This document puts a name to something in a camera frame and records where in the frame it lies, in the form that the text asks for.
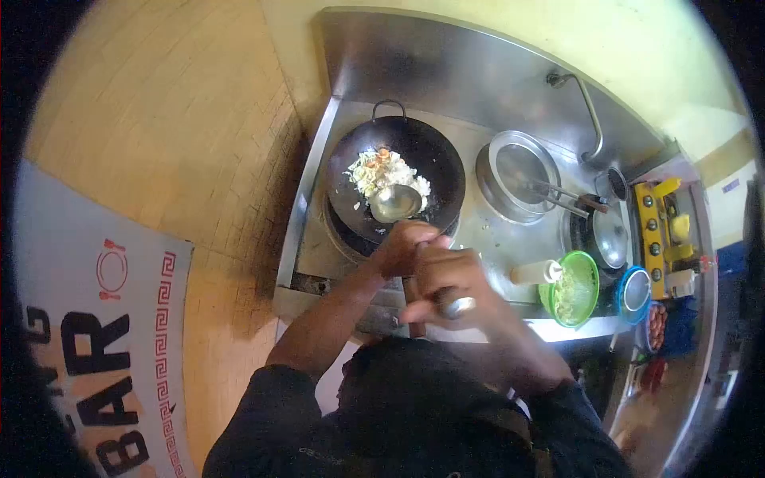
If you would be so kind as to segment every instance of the black wok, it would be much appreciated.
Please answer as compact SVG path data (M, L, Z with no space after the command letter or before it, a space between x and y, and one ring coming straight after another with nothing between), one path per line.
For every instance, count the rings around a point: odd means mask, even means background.
M401 116L376 117L377 106L394 102L401 106ZM374 105L372 119L346 134L335 147L327 165L330 202L351 230L375 244L380 244L393 227L372 217L364 195L356 191L348 167L363 151L385 148L400 153L409 167L431 182L428 205L413 219L423 220L444 230L455 219L465 198L465 170L457 150L438 130L414 118L406 117L404 106L391 99ZM358 210L353 206L360 203Z

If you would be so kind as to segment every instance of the wooden floor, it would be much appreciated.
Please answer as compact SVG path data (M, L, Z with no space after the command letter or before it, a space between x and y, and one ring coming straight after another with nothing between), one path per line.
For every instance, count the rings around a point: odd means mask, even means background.
M196 245L184 384L199 470L273 346L303 143L257 0L97 2L37 106L28 159Z

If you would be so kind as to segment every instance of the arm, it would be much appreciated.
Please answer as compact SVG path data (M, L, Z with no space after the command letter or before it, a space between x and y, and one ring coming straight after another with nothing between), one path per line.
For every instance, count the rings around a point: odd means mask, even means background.
M426 223L397 223L369 261L292 322L266 365L286 365L317 381L340 354L377 291L390 278L412 273L417 245L432 241L443 246L445 239Z
M489 286L477 254L423 248L417 261L422 299L409 305L402 321L484 331L513 388L529 404L535 447L550 450L556 476L630 476L568 364ZM433 300L444 288L475 298L477 307L457 322L441 319Z
M522 396L549 392L563 382L573 382L566 362L518 317L489 286L478 255L471 249L450 251L422 248L417 256L416 276L421 300L402 313L402 322L428 321L445 328L480 328L504 360L506 376ZM459 321L438 316L435 296L445 288L476 299L477 307Z
M207 456L203 476L297 476L303 447L321 419L315 382L332 365L375 293L388 278L411 273L416 246L441 243L424 223L397 224L370 260L298 317L252 374L226 430Z

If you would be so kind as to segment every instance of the stainless steel backsplash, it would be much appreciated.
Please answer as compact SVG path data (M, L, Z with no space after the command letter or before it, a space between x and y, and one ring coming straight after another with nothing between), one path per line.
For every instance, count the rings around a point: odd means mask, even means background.
M580 72L530 45L450 18L391 8L325 8L319 17L332 94L414 109L496 131L520 130L577 157L595 132L575 82L553 89L548 73ZM644 121L582 76L600 118L604 150L595 166L635 168L663 147Z

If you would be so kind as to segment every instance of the white banner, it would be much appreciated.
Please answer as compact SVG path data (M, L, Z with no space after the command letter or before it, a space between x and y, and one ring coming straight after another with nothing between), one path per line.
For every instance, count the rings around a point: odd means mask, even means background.
M183 324L194 246L23 162L13 260L32 353L103 476L198 476L186 439Z

